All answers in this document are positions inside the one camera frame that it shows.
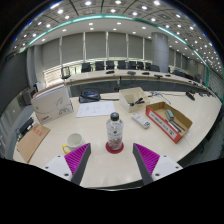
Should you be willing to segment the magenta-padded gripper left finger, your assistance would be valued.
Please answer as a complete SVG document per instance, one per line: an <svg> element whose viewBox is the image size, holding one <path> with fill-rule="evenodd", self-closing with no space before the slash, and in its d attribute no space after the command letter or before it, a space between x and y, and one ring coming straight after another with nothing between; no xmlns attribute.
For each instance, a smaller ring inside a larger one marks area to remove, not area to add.
<svg viewBox="0 0 224 224"><path fill-rule="evenodd" d="M57 155L43 170L79 185L91 154L91 144L87 143L67 155Z"/></svg>

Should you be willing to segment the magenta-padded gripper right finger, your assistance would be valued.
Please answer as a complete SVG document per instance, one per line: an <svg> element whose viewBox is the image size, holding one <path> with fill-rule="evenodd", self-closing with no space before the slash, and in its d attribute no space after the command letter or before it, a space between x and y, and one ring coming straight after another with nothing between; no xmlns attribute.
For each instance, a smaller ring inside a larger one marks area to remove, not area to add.
<svg viewBox="0 0 224 224"><path fill-rule="evenodd" d="M137 143L133 144L133 154L138 164L144 185L182 169L182 167L168 155L159 155Z"/></svg>

